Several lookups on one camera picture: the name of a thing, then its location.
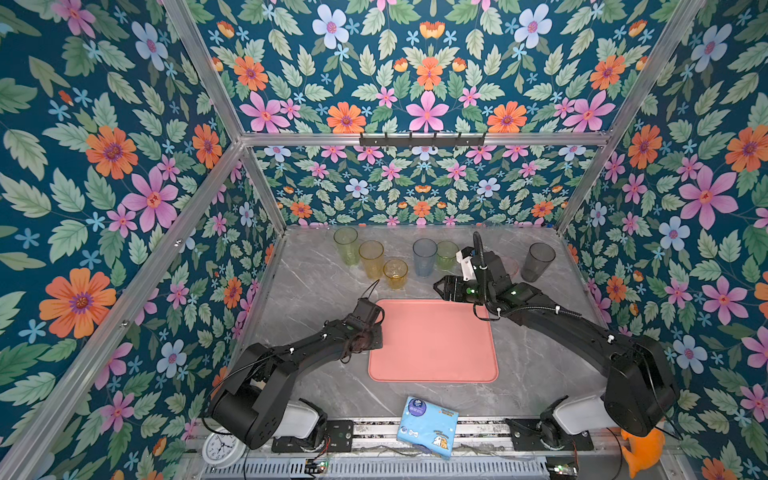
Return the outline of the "pink plastic tray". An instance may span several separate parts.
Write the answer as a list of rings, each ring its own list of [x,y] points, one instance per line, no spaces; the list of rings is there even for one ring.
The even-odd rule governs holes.
[[[492,383],[499,368],[491,324],[469,304],[385,299],[382,347],[369,355],[371,379],[384,383]]]

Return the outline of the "blue tall glass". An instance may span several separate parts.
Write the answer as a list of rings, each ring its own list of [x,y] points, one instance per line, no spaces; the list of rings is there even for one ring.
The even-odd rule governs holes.
[[[435,268],[438,246],[428,238],[420,238],[413,243],[414,271],[419,277],[429,277]]]

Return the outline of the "yellow tall glass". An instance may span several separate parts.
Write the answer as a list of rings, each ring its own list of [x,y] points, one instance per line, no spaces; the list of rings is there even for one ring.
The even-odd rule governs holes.
[[[376,240],[366,240],[360,244],[358,254],[366,276],[371,280],[378,280],[383,269],[383,244]]]

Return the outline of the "light green tall glass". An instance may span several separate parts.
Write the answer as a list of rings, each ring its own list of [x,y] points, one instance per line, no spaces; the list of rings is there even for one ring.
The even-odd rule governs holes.
[[[333,241],[343,263],[347,266],[355,266],[359,262],[358,232],[353,227],[345,226],[337,229],[333,234]]]

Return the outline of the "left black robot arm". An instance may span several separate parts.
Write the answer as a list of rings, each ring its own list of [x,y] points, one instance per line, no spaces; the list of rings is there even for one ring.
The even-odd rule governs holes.
[[[213,392],[207,416],[250,449],[280,437],[299,378],[327,363],[383,346],[384,309],[366,297],[343,319],[296,342],[250,345]]]

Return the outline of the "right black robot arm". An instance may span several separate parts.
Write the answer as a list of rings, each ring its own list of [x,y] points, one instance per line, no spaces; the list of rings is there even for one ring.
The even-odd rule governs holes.
[[[680,397],[662,346],[647,336],[616,335],[534,286],[555,258],[549,245],[532,244],[522,279],[516,282],[502,258],[486,249],[475,232],[472,245],[457,254],[461,274],[442,277],[433,289],[445,301],[484,308],[486,322],[508,319],[544,334],[605,378],[604,389],[581,397],[564,396],[540,414],[533,434],[546,448],[560,449],[569,437],[604,428],[649,436]]]

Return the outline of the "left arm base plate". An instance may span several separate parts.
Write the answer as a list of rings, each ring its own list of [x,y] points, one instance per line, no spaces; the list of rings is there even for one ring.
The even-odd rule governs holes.
[[[323,420],[308,437],[278,437],[273,440],[270,449],[273,453],[349,453],[352,451],[354,426],[352,420]]]

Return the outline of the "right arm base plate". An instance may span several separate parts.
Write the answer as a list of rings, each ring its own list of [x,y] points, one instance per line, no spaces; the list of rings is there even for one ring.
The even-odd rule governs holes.
[[[570,435],[554,421],[538,418],[505,418],[515,451],[593,451],[589,433]]]

